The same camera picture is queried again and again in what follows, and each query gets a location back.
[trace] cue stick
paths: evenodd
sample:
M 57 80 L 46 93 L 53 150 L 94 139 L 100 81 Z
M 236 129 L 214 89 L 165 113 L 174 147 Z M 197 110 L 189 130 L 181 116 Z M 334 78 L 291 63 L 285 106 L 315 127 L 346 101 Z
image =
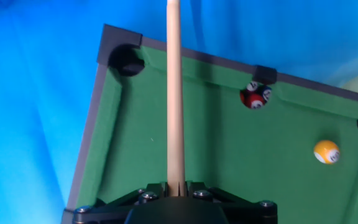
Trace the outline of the cue stick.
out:
M 185 195 L 180 0 L 167 2 L 167 180 L 169 196 Z

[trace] pool table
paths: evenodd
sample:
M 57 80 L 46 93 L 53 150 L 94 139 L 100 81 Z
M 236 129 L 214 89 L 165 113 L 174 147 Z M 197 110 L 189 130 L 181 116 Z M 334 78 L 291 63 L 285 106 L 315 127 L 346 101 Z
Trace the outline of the pool table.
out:
M 182 54 L 187 180 L 274 201 L 279 223 L 358 224 L 358 93 L 277 72 L 251 110 L 239 92 L 258 67 Z M 339 162 L 315 158 L 323 139 Z M 166 181 L 166 43 L 104 26 L 82 141 L 66 211 Z

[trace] blue cloth background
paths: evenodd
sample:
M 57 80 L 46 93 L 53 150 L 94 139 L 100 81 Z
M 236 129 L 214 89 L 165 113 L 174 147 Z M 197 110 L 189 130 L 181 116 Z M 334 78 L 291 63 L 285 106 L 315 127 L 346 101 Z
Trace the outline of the blue cloth background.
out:
M 0 223 L 60 221 L 103 24 L 165 40 L 165 3 L 0 0 Z M 194 50 L 318 82 L 358 57 L 358 0 L 182 4 L 183 45 Z

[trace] bolt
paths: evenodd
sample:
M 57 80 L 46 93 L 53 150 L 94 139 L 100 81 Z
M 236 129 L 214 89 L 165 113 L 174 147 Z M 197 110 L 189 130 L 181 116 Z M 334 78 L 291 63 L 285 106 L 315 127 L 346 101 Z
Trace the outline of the bolt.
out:
M 82 207 L 80 207 L 80 208 L 77 208 L 76 209 L 76 212 L 78 212 L 78 213 L 86 213 L 86 212 L 88 212 L 89 210 L 91 210 L 92 209 L 92 207 L 90 207 L 90 206 L 88 206 L 88 205 L 85 205 L 85 206 L 82 206 Z
M 154 192 L 146 192 L 142 194 L 142 197 L 146 200 L 156 199 L 157 195 Z
M 211 195 L 207 190 L 196 190 L 193 195 L 195 197 L 209 197 Z
M 259 204 L 265 208 L 269 208 L 274 205 L 274 203 L 269 200 L 263 200 L 263 201 L 259 202 Z

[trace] black bracket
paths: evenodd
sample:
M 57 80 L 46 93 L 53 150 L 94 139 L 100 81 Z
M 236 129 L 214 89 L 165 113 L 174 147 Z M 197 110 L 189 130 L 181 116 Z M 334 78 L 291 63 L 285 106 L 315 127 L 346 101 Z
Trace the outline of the black bracket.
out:
M 185 197 L 168 197 L 167 183 L 149 184 L 106 205 L 76 209 L 70 224 L 278 223 L 276 203 L 252 203 L 203 182 L 186 186 Z
M 274 68 L 257 65 L 252 80 L 264 85 L 275 84 L 277 82 L 277 70 Z

